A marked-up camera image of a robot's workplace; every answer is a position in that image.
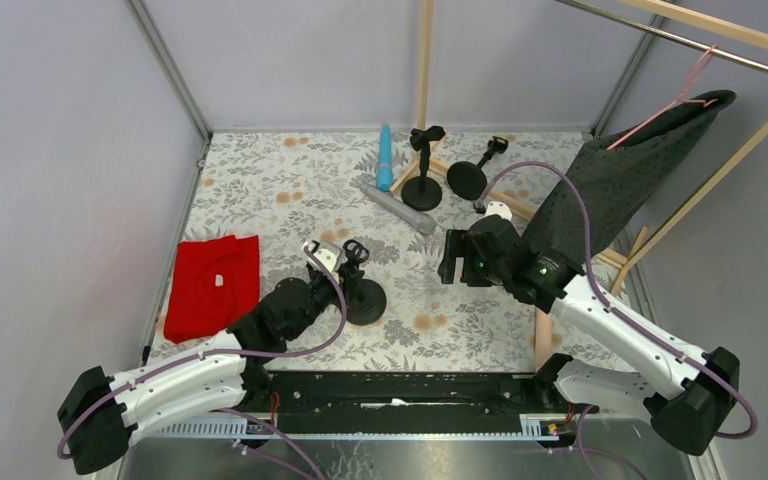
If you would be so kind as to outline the beige microphone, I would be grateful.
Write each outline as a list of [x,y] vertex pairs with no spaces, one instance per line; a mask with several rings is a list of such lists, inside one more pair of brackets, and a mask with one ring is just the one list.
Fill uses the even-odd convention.
[[539,308],[534,310],[534,363],[539,370],[552,355],[553,323],[549,314]]

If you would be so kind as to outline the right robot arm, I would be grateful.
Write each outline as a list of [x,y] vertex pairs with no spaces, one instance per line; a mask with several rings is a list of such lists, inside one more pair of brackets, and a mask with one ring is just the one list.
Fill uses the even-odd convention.
[[632,368],[620,372],[554,354],[537,376],[564,400],[644,420],[669,445],[694,456],[724,435],[720,429],[737,403],[738,357],[661,329],[591,280],[582,262],[555,249],[532,249],[510,220],[487,214],[467,230],[448,230],[438,274],[444,284],[500,286],[581,329]]

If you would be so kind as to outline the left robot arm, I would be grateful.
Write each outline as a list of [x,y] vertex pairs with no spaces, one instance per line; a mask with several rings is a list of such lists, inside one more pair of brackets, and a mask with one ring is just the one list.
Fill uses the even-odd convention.
[[309,278],[276,284],[253,309],[198,345],[152,365],[115,374],[96,366],[82,372],[57,410],[62,430],[56,447],[79,475],[121,459],[149,434],[208,411],[239,405],[263,389],[264,363],[321,351],[328,341],[293,352],[301,336],[330,306],[341,311],[364,277],[368,249],[355,239],[341,247],[307,241],[302,247]]

